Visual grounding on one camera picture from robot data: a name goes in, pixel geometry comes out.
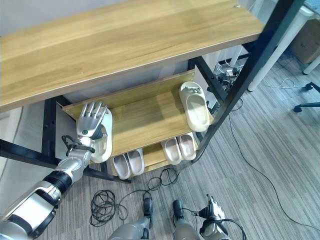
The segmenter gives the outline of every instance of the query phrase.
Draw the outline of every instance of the gray carpet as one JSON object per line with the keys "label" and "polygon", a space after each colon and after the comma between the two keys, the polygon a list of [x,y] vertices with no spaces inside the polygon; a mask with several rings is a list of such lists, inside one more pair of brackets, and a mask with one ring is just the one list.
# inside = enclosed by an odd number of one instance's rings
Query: gray carpet
{"label": "gray carpet", "polygon": [[[244,156],[271,179],[289,216],[320,228],[320,110],[292,111],[299,103],[320,101],[320,94],[314,89],[305,92],[299,87],[310,81],[320,84],[320,67],[303,76],[304,66],[288,52],[279,62],[285,67],[276,63],[264,83],[242,96],[243,107],[230,114],[231,122]],[[265,85],[278,85],[287,77],[298,87]],[[286,81],[283,87],[291,85]],[[119,201],[132,190],[145,188],[148,179],[160,172],[157,169],[135,177],[132,184],[83,177],[67,193],[55,219],[39,239],[106,240],[122,221],[115,216],[102,227],[90,226],[90,201],[94,193],[108,189],[115,192]],[[163,186],[152,193],[154,217],[150,237],[173,239],[172,202],[180,199],[186,208],[199,210],[206,204],[206,193],[221,204],[226,217],[243,225],[248,239],[320,239],[320,232],[300,226],[283,214],[270,183],[242,159],[228,119],[202,158],[185,168],[175,185]],[[141,199],[142,194],[135,193],[123,202],[129,209],[126,222],[142,216]],[[195,217],[188,212],[185,216],[196,226]],[[226,226],[234,240],[241,239],[238,228]]]}

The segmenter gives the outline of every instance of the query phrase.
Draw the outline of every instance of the wooden shelf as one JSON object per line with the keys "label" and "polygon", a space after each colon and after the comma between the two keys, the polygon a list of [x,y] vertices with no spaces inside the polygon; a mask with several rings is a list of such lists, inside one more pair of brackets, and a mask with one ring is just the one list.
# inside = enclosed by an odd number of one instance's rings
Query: wooden shelf
{"label": "wooden shelf", "polygon": [[2,36],[0,112],[255,41],[234,5],[128,0]]}
{"label": "wooden shelf", "polygon": [[[188,71],[94,98],[108,105],[112,113],[111,156],[192,132],[180,101],[179,87],[186,81],[192,81],[193,76],[194,71]],[[69,105],[63,110],[77,119],[84,103]]]}

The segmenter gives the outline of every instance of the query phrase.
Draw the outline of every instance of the cardboard box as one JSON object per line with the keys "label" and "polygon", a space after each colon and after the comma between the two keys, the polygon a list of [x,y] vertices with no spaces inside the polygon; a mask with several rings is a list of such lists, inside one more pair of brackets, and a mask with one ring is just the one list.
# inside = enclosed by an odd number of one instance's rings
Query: cardboard box
{"label": "cardboard box", "polygon": [[289,49],[304,64],[315,60],[320,55],[320,20],[307,21]]}

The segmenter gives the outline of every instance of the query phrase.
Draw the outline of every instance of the robotic arm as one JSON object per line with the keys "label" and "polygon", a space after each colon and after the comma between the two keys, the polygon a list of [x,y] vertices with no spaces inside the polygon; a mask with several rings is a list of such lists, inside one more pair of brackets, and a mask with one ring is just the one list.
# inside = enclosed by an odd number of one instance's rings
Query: robotic arm
{"label": "robotic arm", "polygon": [[0,221],[0,240],[29,240],[40,236],[56,215],[62,195],[83,176],[91,155],[95,152],[92,140],[103,136],[100,123],[107,111],[102,102],[95,108],[85,104],[76,130],[79,141],[70,145],[67,158],[42,181],[22,195]]}
{"label": "robotic arm", "polygon": [[208,198],[208,206],[199,212],[194,212],[195,215],[205,219],[200,228],[201,236],[205,240],[231,240],[228,237],[227,229],[220,222],[220,220],[225,218],[225,213],[212,196],[209,194],[206,196]]}

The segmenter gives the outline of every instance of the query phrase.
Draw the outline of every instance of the white slipper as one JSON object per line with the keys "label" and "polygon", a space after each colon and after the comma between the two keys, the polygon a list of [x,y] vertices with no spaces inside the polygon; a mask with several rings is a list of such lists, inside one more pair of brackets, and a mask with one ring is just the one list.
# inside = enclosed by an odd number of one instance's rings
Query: white slipper
{"label": "white slipper", "polygon": [[132,174],[142,174],[145,171],[145,161],[142,148],[130,151],[127,154]]}
{"label": "white slipper", "polygon": [[178,147],[178,141],[175,137],[162,141],[161,145],[164,155],[170,164],[177,165],[181,162],[182,156]]}
{"label": "white slipper", "polygon": [[100,125],[104,136],[93,140],[91,144],[95,150],[91,155],[91,160],[97,164],[107,161],[112,153],[112,114],[109,109],[106,110]]}
{"label": "white slipper", "polygon": [[206,131],[210,120],[201,86],[193,81],[186,81],[180,87],[179,96],[189,127],[195,132]]}
{"label": "white slipper", "polygon": [[128,179],[130,177],[130,167],[125,154],[113,157],[112,163],[120,179]]}
{"label": "white slipper", "polygon": [[177,136],[176,138],[178,140],[182,158],[188,161],[195,159],[197,153],[195,139],[192,132]]}

